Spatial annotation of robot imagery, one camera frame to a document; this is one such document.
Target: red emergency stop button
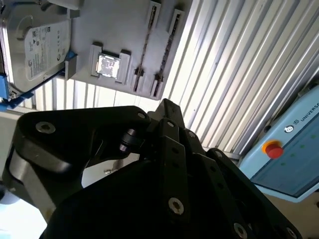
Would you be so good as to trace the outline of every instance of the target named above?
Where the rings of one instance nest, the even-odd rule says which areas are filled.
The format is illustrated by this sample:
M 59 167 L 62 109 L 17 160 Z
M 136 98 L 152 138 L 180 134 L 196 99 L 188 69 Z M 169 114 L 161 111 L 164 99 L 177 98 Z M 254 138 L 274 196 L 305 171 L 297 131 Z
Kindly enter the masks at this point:
M 265 152 L 268 157 L 275 159 L 283 155 L 284 149 L 281 148 L 280 144 L 274 142 L 267 145 L 267 147 L 265 148 Z

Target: metal panel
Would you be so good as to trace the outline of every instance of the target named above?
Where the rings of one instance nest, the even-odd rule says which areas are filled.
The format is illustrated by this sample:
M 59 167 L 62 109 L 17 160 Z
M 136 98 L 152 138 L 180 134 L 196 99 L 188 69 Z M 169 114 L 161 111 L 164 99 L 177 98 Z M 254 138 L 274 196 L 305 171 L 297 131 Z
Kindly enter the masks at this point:
M 318 72 L 318 17 L 318 0 L 194 0 L 163 98 L 181 106 L 204 147 L 245 154 Z M 147 112 L 159 105 L 73 80 L 56 79 L 41 90 L 35 106 L 31 100 L 21 106 L 136 105 Z

